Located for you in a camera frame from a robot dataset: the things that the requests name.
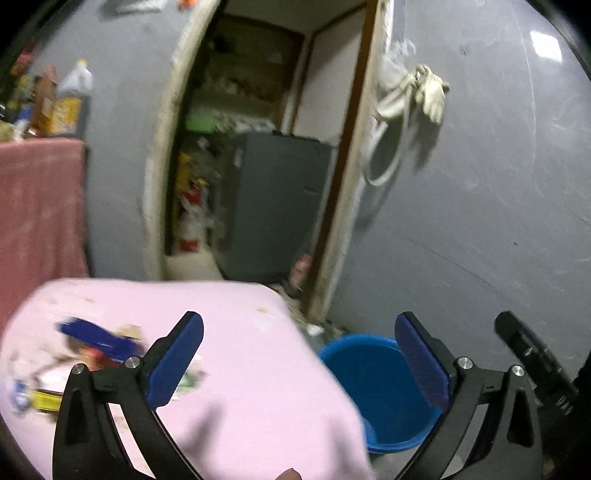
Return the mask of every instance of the pink table cover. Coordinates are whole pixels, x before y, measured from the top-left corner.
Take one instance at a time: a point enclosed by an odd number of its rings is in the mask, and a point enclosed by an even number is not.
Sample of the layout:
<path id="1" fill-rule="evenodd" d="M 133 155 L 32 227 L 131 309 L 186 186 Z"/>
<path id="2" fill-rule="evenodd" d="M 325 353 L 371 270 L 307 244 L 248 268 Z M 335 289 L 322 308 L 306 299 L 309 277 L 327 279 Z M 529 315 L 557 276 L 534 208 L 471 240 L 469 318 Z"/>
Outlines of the pink table cover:
<path id="1" fill-rule="evenodd" d="M 304 480 L 374 478 L 361 417 L 307 346 L 281 297 L 255 284 L 59 280 L 39 288 L 13 316 L 0 349 L 0 413 L 21 449 L 51 479 L 55 426 L 41 413 L 19 418 L 7 383 L 16 357 L 34 362 L 65 348 L 54 322 L 81 317 L 115 330 L 141 326 L 149 344 L 182 315 L 203 317 L 200 387 L 158 415 L 206 480 L 274 480 L 295 468 Z M 128 453 L 149 473 L 116 414 Z"/>
<path id="2" fill-rule="evenodd" d="M 88 276 L 83 185 L 83 142 L 0 142 L 0 335 L 35 288 Z"/>

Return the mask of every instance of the pink towel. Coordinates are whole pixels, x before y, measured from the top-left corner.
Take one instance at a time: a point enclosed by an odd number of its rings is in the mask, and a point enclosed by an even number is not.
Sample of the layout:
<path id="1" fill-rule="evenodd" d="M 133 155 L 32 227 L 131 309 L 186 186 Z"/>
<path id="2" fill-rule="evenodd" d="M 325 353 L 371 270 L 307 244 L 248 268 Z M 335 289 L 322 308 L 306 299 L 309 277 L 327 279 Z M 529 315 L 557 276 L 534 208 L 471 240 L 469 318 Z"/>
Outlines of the pink towel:
<path id="1" fill-rule="evenodd" d="M 87 277 L 84 143 L 0 143 L 0 336 L 48 280 Z"/>

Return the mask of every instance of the white plastic bottle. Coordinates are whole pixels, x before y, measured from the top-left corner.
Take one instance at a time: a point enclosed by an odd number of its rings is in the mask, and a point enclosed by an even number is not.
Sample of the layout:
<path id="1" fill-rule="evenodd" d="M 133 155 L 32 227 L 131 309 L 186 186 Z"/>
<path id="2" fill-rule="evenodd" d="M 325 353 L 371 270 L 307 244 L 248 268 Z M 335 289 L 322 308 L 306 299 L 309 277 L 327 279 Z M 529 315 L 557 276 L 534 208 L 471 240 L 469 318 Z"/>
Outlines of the white plastic bottle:
<path id="1" fill-rule="evenodd" d="M 83 138 L 90 106 L 92 74 L 85 60 L 63 79 L 56 90 L 56 104 L 51 116 L 51 134 Z"/>

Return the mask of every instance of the white door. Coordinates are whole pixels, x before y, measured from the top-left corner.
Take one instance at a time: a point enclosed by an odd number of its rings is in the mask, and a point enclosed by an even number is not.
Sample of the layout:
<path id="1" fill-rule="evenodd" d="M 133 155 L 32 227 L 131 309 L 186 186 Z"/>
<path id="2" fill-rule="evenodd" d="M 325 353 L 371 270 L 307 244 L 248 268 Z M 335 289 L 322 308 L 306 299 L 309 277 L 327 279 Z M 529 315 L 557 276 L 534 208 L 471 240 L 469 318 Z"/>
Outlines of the white door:
<path id="1" fill-rule="evenodd" d="M 360 10 L 314 38 L 294 135 L 339 144 L 365 15 Z"/>

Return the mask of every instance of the wall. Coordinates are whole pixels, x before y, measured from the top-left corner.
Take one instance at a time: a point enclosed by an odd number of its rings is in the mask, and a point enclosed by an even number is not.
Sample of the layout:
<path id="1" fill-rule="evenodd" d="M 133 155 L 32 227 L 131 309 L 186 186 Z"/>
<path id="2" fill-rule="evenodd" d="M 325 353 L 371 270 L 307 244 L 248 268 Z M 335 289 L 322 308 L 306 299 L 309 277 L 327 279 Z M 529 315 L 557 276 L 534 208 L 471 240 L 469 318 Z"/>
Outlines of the wall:
<path id="1" fill-rule="evenodd" d="M 329 318 L 392 336 L 412 310 L 455 355 L 505 368 L 493 321 L 511 309 L 573 375 L 591 348 L 591 82 L 524 0 L 416 0 L 395 15 L 410 63 L 450 82 L 446 114 L 438 131 L 415 112 L 395 180 L 366 188 Z M 374 174 L 396 147 L 392 127 Z"/>
<path id="2" fill-rule="evenodd" d="M 295 135 L 339 145 L 365 15 L 363 9 L 314 38 Z"/>
<path id="3" fill-rule="evenodd" d="M 363 0 L 229 0 L 225 11 L 312 34 Z"/>
<path id="4" fill-rule="evenodd" d="M 171 56 L 189 13 L 116 16 L 113 2 L 86 0 L 51 36 L 33 67 L 60 77 L 89 62 L 94 91 L 86 141 L 90 266 L 99 277 L 143 279 L 145 162 Z"/>

